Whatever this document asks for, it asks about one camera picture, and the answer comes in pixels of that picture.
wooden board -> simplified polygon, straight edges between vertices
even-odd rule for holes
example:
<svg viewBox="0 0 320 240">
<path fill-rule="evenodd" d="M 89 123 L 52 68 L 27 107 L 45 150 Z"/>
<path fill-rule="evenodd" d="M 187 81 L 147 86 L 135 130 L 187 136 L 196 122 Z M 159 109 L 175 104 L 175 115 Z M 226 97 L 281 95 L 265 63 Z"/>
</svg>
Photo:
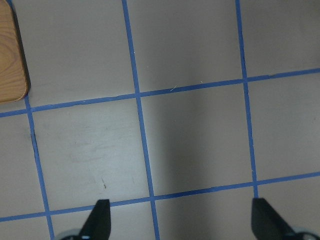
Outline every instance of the wooden board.
<svg viewBox="0 0 320 240">
<path fill-rule="evenodd" d="M 19 47 L 14 16 L 6 0 L 0 0 L 0 103 L 23 98 L 28 81 Z"/>
</svg>

wooden cutting board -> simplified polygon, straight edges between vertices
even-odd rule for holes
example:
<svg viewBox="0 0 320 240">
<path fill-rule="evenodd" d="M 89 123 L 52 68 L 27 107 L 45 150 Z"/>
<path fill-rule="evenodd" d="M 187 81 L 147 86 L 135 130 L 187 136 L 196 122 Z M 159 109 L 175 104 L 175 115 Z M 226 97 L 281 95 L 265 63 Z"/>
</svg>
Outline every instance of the wooden cutting board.
<svg viewBox="0 0 320 240">
<path fill-rule="evenodd" d="M 23 59 L 12 9 L 6 0 L 0 0 L 0 103 L 17 101 L 27 94 Z"/>
</svg>

wood grain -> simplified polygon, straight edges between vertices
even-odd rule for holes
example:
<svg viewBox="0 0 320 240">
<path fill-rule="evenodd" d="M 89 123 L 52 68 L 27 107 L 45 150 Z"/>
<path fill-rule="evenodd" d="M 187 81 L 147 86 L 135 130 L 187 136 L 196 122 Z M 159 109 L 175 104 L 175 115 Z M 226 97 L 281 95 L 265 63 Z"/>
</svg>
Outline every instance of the wood grain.
<svg viewBox="0 0 320 240">
<path fill-rule="evenodd" d="M 11 7 L 0 0 L 0 103 L 23 98 L 28 82 Z"/>
</svg>

brown wooden tray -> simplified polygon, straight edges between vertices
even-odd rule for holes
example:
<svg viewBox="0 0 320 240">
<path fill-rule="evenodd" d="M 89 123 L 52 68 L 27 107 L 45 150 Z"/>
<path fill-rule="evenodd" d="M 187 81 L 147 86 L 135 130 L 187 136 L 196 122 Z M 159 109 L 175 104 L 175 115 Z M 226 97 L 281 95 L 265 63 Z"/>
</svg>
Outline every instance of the brown wooden tray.
<svg viewBox="0 0 320 240">
<path fill-rule="evenodd" d="M 22 99 L 28 89 L 14 15 L 7 1 L 0 0 L 0 103 Z"/>
</svg>

black object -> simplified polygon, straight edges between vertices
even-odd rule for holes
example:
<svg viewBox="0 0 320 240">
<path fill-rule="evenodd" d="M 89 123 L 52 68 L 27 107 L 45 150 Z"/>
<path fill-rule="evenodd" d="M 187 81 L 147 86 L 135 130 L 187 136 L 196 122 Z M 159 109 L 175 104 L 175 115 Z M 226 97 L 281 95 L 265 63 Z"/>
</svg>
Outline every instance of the black object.
<svg viewBox="0 0 320 240">
<path fill-rule="evenodd" d="M 78 235 L 61 240 L 108 240 L 111 233 L 110 201 L 98 200 Z"/>
<path fill-rule="evenodd" d="M 320 240 L 310 232 L 296 233 L 264 198 L 252 200 L 251 228 L 257 240 Z"/>
</svg>

